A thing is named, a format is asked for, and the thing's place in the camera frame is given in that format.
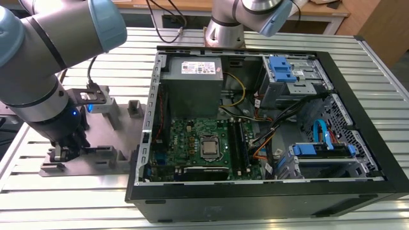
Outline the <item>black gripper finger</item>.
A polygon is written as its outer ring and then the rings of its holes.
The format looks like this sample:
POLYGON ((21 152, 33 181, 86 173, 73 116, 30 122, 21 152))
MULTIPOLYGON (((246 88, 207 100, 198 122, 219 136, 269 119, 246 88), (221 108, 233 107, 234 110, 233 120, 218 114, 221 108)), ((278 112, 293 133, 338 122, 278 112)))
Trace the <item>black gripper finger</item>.
POLYGON ((72 134, 68 137, 69 158, 78 157, 81 150, 89 146, 85 134, 72 134))
POLYGON ((60 143, 54 143, 54 149, 50 152, 52 162, 68 162, 69 161, 69 148, 60 143))

